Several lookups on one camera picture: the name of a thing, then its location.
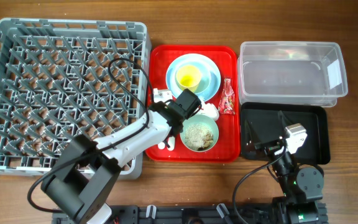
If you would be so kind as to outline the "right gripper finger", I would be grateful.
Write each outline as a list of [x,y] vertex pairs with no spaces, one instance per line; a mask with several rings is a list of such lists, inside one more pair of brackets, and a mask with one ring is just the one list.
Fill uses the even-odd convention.
[[253,144],[253,145],[260,145],[261,141],[257,135],[257,133],[255,132],[252,123],[250,123],[248,120],[245,121],[245,126],[246,126],[246,134],[249,137],[249,144]]
[[290,125],[290,120],[285,116],[283,111],[278,112],[278,120],[282,125],[284,135],[286,135],[285,128]]

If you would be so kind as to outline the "white tissue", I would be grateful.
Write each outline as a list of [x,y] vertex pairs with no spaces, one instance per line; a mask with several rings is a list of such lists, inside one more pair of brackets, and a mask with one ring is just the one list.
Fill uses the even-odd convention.
[[219,119],[219,111],[218,109],[211,103],[203,103],[202,108],[200,110],[200,114],[205,115],[214,121]]

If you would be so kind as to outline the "green bowl with food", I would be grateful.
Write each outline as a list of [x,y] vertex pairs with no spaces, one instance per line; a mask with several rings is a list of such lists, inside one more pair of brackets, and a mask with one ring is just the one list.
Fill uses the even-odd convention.
[[182,143],[193,152],[212,149],[219,139],[219,128],[212,118],[196,114],[183,122]]

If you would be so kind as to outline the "white plastic spoon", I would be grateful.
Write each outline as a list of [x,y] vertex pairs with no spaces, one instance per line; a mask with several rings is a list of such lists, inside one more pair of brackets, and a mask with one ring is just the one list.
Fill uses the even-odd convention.
[[167,149],[169,151],[172,151],[174,150],[175,148],[175,137],[171,136],[168,138],[168,141],[167,141]]

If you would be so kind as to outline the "red snack wrapper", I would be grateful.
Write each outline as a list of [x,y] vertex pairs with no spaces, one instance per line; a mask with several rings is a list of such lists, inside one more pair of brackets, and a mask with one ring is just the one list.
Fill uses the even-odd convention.
[[220,114],[235,115],[234,111],[235,93],[232,89],[232,82],[230,78],[224,79],[223,93],[218,104],[218,111]]

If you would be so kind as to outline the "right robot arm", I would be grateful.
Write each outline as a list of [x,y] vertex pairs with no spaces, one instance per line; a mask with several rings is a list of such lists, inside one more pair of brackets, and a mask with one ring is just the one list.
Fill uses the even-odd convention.
[[266,205],[250,205],[244,213],[252,223],[327,223],[323,198],[324,172],[317,165],[300,164],[295,153],[308,137],[300,124],[290,124],[280,111],[278,117],[286,124],[283,136],[277,140],[262,142],[251,122],[246,121],[250,136],[247,146],[266,156],[265,168],[279,183],[283,196],[275,197]]

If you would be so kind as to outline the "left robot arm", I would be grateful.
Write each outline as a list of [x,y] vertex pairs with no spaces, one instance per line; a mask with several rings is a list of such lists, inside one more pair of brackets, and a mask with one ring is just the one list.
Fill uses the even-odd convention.
[[169,103],[152,103],[135,123],[91,140],[74,137],[41,183],[41,190],[74,223],[106,223],[112,215],[106,200],[122,168],[146,149],[182,132],[184,120],[201,100],[184,90]]

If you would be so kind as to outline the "grey dishwasher rack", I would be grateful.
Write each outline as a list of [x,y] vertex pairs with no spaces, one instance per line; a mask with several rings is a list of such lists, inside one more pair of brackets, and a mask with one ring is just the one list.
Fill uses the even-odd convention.
[[151,48],[141,22],[0,20],[0,175],[42,175],[73,137],[135,122]]

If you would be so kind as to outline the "black plastic tray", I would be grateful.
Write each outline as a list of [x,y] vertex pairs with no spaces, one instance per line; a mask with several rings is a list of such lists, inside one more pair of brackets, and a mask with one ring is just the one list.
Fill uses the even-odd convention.
[[248,120],[261,142],[284,135],[278,112],[283,111],[290,125],[300,123],[307,133],[305,143],[295,158],[302,164],[325,165],[330,162],[328,119],[324,108],[309,105],[286,105],[247,102],[241,106],[241,156],[248,160],[266,161],[267,157],[250,147],[245,121]]

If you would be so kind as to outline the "yellow plastic cup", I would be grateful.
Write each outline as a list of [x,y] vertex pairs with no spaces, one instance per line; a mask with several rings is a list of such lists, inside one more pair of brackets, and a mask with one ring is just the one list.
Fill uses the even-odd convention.
[[181,90],[188,89],[195,92],[200,84],[202,73],[194,65],[184,65],[177,70],[175,78]]

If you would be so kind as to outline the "red plastic tray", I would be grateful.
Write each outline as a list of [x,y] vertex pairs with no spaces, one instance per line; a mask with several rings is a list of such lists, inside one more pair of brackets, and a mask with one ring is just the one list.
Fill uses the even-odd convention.
[[235,52],[226,46],[220,45],[161,45],[151,53],[150,81],[154,88],[167,89],[167,72],[170,64],[185,54],[200,54],[211,59],[219,70],[221,84],[216,94],[207,100],[215,106],[219,104],[223,93],[224,80],[229,78],[234,90],[235,114],[221,114],[216,121],[219,129],[219,138],[212,149],[206,152],[193,152],[185,147],[180,137],[175,138],[175,148],[159,149],[150,147],[146,154],[155,161],[165,162],[214,162],[229,163],[239,157],[241,150],[239,124],[239,97],[237,84],[237,57]]

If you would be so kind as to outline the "light blue plate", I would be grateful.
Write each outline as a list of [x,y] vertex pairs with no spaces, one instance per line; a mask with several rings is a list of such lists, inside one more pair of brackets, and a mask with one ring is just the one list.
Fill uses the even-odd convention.
[[175,98],[181,94],[182,90],[176,81],[176,73],[185,65],[194,65],[202,73],[195,95],[202,97],[205,101],[210,100],[219,90],[221,74],[217,65],[210,58],[201,54],[185,54],[176,58],[166,72],[167,88]]

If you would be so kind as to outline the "clear plastic bin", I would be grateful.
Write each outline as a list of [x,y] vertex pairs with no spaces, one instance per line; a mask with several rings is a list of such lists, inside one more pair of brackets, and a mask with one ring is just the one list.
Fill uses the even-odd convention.
[[333,107],[348,94],[335,42],[243,42],[237,60],[239,101]]

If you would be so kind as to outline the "black aluminium base frame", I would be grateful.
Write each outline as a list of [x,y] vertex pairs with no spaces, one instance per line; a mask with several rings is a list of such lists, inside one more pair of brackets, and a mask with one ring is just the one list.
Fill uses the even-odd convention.
[[[240,223],[232,207],[228,207],[228,216],[223,218],[215,206],[196,207],[157,207],[155,217],[147,214],[146,207],[136,205],[113,205],[112,215],[107,223]],[[280,220],[272,215],[272,206],[267,203],[250,204],[239,210],[244,214],[248,223],[279,223]]]

